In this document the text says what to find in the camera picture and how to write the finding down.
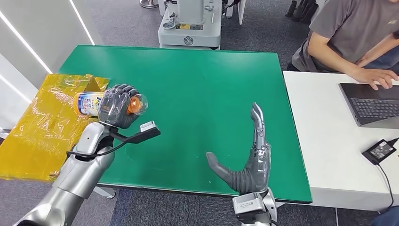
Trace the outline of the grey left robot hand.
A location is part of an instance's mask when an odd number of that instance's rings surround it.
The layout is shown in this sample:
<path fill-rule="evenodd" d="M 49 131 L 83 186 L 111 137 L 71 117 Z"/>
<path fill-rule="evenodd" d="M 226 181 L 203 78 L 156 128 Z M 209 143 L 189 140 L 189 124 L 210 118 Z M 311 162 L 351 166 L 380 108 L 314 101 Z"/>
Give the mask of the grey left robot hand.
<path fill-rule="evenodd" d="M 139 117 L 128 113 L 130 99 L 140 92 L 132 85 L 117 84 L 104 92 L 101 100 L 98 119 L 121 129 L 127 129 Z"/>

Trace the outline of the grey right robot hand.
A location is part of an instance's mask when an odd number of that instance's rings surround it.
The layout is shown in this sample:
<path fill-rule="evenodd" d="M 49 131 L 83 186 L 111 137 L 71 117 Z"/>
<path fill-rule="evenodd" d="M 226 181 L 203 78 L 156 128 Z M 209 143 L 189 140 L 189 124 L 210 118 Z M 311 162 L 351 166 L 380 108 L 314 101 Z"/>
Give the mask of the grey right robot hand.
<path fill-rule="evenodd" d="M 254 123 L 253 144 L 248 160 L 242 170 L 232 171 L 222 165 L 213 152 L 206 152 L 211 170 L 232 190 L 239 194 L 265 192 L 271 169 L 271 146 L 266 141 L 266 126 L 260 106 L 254 102 L 251 109 Z"/>

